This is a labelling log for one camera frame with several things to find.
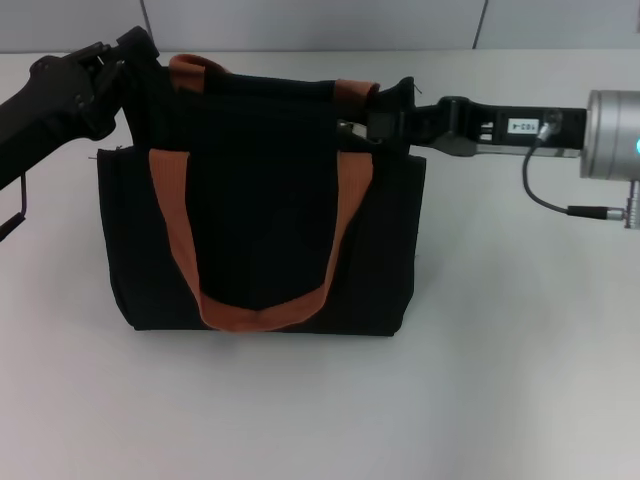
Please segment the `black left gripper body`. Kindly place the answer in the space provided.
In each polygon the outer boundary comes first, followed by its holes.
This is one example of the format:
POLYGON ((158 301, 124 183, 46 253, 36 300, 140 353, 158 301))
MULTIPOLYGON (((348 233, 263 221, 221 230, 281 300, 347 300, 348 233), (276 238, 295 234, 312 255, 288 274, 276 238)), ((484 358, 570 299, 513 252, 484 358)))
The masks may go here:
POLYGON ((73 56, 45 56, 26 85, 1 104, 1 186, 6 187, 64 144, 98 135, 96 90, 105 66, 73 56))

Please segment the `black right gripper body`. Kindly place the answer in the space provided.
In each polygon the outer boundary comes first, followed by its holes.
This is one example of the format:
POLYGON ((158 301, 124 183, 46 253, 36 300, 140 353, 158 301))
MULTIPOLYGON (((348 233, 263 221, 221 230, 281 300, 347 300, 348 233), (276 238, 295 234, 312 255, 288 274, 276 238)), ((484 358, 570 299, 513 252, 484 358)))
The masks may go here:
POLYGON ((551 132, 536 154, 576 158, 584 146, 586 120, 584 108, 495 106, 444 97, 431 121, 431 147, 458 157, 524 155, 549 124, 551 132))

